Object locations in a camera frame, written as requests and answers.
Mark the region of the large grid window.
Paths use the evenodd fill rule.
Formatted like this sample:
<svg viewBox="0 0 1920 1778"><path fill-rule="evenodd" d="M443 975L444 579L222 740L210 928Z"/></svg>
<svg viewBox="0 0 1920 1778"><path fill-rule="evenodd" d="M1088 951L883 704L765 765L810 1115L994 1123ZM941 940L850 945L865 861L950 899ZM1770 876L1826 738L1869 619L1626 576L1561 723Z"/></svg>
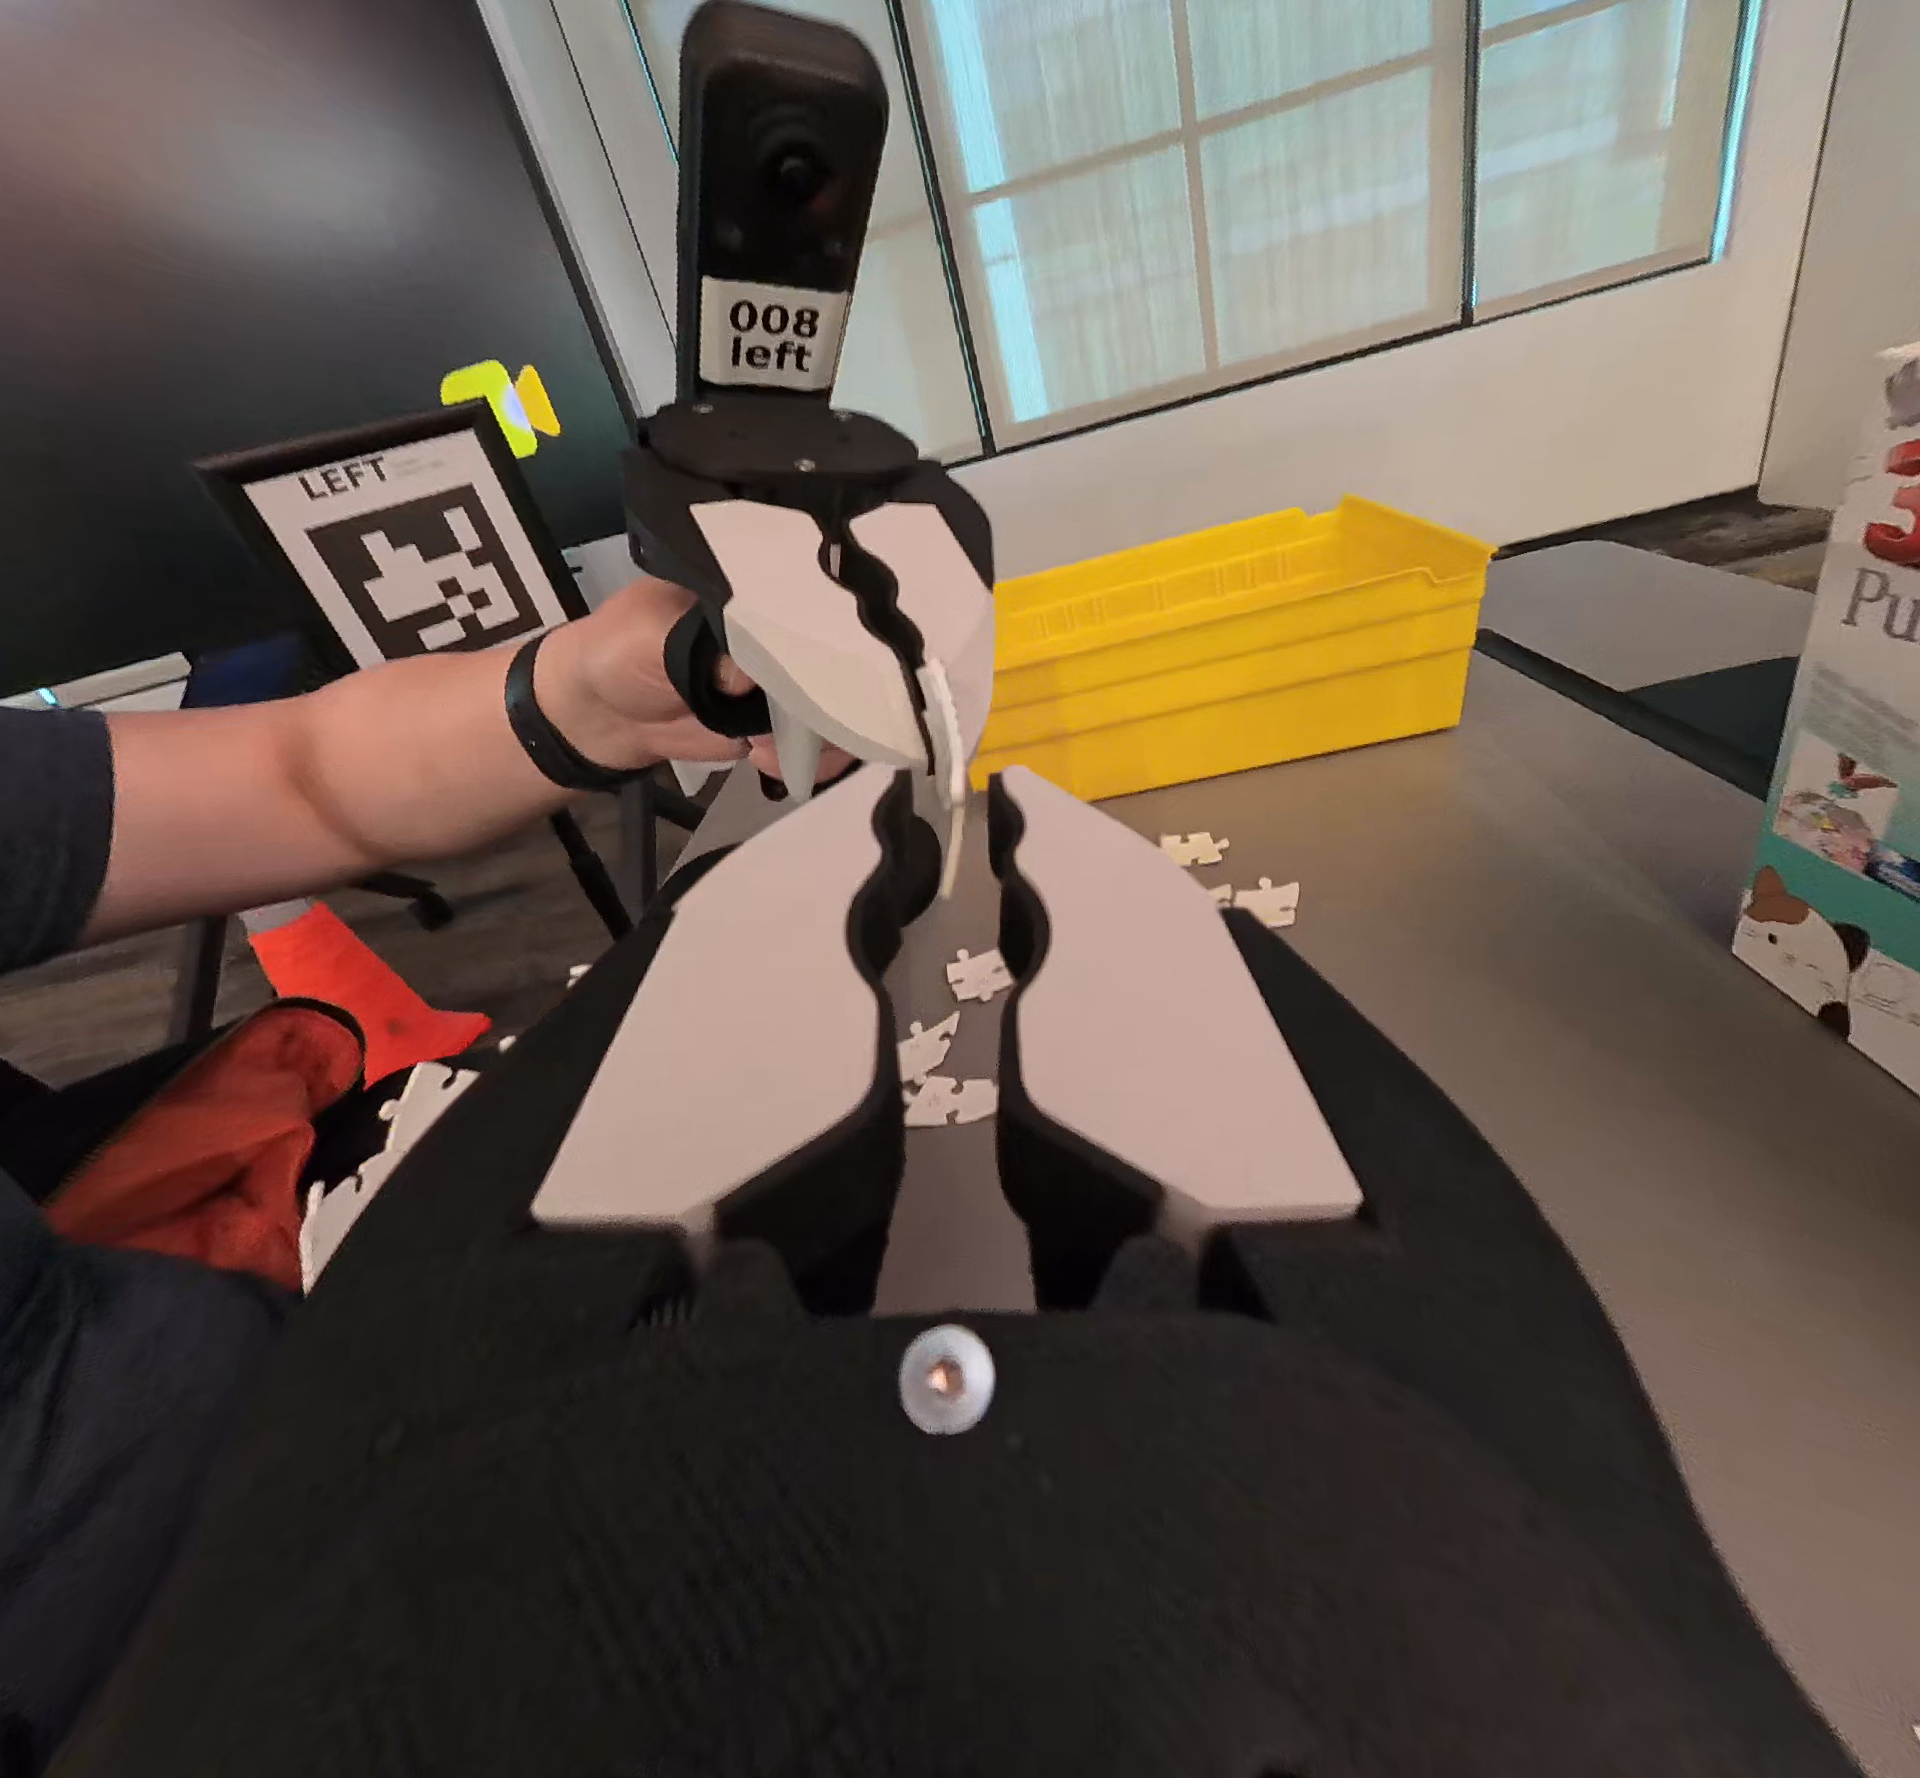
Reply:
<svg viewBox="0 0 1920 1778"><path fill-rule="evenodd" d="M706 0L617 0L667 134ZM750 0L891 126L841 392L971 460L1725 245L1754 0Z"/></svg>

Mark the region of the orange traffic cone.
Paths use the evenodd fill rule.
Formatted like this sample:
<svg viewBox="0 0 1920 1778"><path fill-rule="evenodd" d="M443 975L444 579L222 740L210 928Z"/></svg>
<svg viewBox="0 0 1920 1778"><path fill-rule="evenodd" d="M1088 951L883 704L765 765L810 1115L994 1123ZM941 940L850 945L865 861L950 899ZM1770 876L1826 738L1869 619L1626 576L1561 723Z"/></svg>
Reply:
<svg viewBox="0 0 1920 1778"><path fill-rule="evenodd" d="M428 1003L317 897L256 905L240 913L240 924L277 997L330 1006L359 1028L370 1086L421 1064L459 1060L492 1034L487 1013Z"/></svg>

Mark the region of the black wristband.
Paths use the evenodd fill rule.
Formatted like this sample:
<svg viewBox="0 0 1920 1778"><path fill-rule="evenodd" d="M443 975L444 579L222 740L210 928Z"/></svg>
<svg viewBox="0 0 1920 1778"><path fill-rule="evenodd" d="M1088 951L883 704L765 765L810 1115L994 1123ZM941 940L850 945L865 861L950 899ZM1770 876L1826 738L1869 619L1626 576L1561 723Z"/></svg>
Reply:
<svg viewBox="0 0 1920 1778"><path fill-rule="evenodd" d="M611 796L643 775L640 767L617 767L588 757L542 710L536 668L552 631L517 643L503 679L503 710L511 733L540 778L567 793Z"/></svg>

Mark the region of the person's left forearm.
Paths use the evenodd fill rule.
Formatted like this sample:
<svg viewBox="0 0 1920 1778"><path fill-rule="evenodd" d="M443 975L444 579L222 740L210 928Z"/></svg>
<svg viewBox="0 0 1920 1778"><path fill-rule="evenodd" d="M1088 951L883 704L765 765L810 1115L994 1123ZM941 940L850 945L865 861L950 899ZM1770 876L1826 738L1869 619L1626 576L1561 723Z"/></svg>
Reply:
<svg viewBox="0 0 1920 1778"><path fill-rule="evenodd" d="M6 707L2 969L491 846L567 792L509 713L507 650L229 707Z"/></svg>

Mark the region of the colourful cartoon puzzle ball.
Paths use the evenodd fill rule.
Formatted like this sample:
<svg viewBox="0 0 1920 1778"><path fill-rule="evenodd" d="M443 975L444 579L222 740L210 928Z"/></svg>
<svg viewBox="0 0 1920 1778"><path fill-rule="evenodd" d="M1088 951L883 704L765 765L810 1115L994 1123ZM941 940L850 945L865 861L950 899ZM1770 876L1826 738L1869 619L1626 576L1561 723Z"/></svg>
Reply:
<svg viewBox="0 0 1920 1778"><path fill-rule="evenodd" d="M443 1061L413 1067L397 1094L377 1108L378 1146L354 1167L325 1175L307 1189L298 1233L301 1293L315 1291L380 1189L480 1078L483 1070Z"/></svg>

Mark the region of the orange jacket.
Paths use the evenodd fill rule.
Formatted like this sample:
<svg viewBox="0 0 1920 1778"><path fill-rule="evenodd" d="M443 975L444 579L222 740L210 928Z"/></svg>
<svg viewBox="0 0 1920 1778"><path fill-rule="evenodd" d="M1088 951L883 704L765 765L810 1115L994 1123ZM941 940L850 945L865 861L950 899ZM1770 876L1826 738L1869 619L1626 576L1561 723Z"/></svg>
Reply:
<svg viewBox="0 0 1920 1778"><path fill-rule="evenodd" d="M152 1252L298 1293L318 1119L366 1071L362 1028L280 1000L220 1029L34 1200L62 1240Z"/></svg>

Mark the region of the white puzzle pieces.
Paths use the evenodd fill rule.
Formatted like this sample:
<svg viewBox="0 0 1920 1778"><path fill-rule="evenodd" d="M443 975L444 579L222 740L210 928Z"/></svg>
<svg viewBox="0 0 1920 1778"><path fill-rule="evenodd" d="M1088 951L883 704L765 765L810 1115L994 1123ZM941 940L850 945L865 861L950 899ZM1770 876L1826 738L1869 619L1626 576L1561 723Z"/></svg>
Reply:
<svg viewBox="0 0 1920 1778"><path fill-rule="evenodd" d="M1287 929L1296 921L1298 879L1274 882L1261 876L1256 883L1236 888L1230 879L1209 885L1209 897L1225 909L1244 909L1270 929ZM936 1022L913 1020L898 1043L903 1102L908 1128L958 1128L977 1123L996 1112L996 1086L986 1075L958 1074L948 1067L950 1046L964 1026L969 1006L986 1006L1011 992L1012 973L999 947L954 942L945 947L941 973L954 1010Z"/></svg>

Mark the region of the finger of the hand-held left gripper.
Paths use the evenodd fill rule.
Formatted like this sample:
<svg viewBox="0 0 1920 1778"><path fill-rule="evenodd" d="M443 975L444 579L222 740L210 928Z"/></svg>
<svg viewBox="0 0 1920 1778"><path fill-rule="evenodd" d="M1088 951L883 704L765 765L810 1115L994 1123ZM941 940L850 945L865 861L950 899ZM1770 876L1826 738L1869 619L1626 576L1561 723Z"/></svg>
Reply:
<svg viewBox="0 0 1920 1778"><path fill-rule="evenodd" d="M727 579L727 647L767 695L780 774L817 774L825 747L928 774L904 662L828 574L819 522L750 498L697 502L688 513Z"/></svg>
<svg viewBox="0 0 1920 1778"><path fill-rule="evenodd" d="M962 717L971 767L994 699L996 548L973 498L891 498L844 526L841 583L852 589L876 637L898 658L908 704L931 736L918 670L946 665Z"/></svg>

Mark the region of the yellow plastic bin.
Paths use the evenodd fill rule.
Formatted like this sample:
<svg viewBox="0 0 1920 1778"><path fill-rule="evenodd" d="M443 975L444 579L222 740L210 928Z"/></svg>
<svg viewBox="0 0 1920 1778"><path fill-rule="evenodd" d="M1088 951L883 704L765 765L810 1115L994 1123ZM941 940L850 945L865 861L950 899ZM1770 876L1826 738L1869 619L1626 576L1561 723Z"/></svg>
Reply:
<svg viewBox="0 0 1920 1778"><path fill-rule="evenodd" d="M973 786L1096 804L1449 729L1492 560L1346 493L1005 579Z"/></svg>

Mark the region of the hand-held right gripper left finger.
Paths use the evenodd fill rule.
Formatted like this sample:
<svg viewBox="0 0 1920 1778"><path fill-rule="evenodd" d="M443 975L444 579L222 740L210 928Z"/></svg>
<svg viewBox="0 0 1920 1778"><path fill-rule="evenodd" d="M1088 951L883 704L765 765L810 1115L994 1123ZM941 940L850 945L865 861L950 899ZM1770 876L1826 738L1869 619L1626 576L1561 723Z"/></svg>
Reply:
<svg viewBox="0 0 1920 1778"><path fill-rule="evenodd" d="M920 911L904 770L868 764L716 855L662 925L532 1200L548 1232L771 1246L812 1309L874 1304L904 1175L886 973Z"/></svg>

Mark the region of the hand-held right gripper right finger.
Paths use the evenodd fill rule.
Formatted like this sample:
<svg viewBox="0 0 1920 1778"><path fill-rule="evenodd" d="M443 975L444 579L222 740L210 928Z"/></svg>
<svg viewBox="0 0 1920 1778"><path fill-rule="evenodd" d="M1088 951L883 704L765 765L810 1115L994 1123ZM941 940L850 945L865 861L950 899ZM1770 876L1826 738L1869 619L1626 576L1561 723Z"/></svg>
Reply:
<svg viewBox="0 0 1920 1778"><path fill-rule="evenodd" d="M999 949L996 1171L1042 1309L1086 1309L1165 1237L1336 1224L1364 1191L1225 908L1121 819L1033 767L989 788Z"/></svg>

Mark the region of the black framed marker sign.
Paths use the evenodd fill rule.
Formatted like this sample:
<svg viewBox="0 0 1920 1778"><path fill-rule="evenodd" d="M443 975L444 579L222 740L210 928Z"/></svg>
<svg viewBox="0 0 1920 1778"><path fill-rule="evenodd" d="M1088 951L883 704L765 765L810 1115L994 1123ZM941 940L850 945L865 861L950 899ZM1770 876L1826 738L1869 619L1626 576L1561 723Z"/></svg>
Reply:
<svg viewBox="0 0 1920 1778"><path fill-rule="evenodd" d="M337 676L518 645L590 609L485 397L192 470Z"/></svg>

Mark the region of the teal puzzle box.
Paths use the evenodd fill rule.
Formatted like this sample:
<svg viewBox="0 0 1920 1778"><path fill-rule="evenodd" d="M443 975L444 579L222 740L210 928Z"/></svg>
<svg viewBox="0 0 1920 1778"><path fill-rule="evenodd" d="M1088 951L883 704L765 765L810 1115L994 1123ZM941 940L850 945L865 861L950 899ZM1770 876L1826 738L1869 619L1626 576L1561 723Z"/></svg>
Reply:
<svg viewBox="0 0 1920 1778"><path fill-rule="evenodd" d="M1733 951L1918 1091L1918 348L1884 350Z"/></svg>

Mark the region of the large black display panel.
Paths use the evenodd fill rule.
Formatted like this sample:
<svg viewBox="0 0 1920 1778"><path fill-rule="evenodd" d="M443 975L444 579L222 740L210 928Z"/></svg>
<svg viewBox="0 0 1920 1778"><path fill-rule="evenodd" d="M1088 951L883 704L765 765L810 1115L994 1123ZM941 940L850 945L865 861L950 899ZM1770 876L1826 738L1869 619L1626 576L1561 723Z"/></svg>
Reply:
<svg viewBox="0 0 1920 1778"><path fill-rule="evenodd" d="M630 411L475 0L2 0L4 694L287 625L194 473L532 366L564 546Z"/></svg>

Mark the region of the person's left hand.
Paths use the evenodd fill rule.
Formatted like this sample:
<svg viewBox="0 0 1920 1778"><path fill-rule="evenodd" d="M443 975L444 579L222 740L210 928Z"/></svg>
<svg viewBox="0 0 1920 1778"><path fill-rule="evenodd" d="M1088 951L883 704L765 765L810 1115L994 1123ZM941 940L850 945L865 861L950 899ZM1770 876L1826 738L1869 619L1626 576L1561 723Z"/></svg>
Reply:
<svg viewBox="0 0 1920 1778"><path fill-rule="evenodd" d="M620 770L740 759L774 770L779 753L771 733L740 738L708 729L668 679L668 634L697 606L692 592L639 576L587 618L540 642L534 697L576 753Z"/></svg>

